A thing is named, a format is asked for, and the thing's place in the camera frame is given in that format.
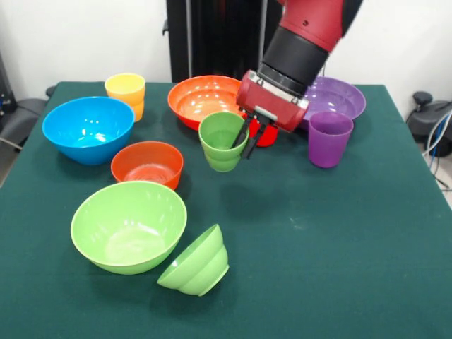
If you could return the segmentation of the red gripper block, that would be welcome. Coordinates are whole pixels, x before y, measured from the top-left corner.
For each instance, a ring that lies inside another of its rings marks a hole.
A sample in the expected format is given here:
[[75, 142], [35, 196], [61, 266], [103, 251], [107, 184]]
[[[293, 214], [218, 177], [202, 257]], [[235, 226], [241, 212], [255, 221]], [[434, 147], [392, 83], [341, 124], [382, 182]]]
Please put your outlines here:
[[[257, 72], [249, 70], [242, 78], [236, 103], [242, 109], [252, 113], [257, 107], [264, 111], [272, 122], [280, 129], [294, 131], [302, 122], [309, 106], [305, 97], [297, 97], [286, 93], [260, 77]], [[236, 148], [249, 138], [242, 151], [242, 158], [249, 159], [255, 147], [270, 145], [269, 126], [258, 122], [251, 122], [247, 117], [235, 138], [232, 148]]]

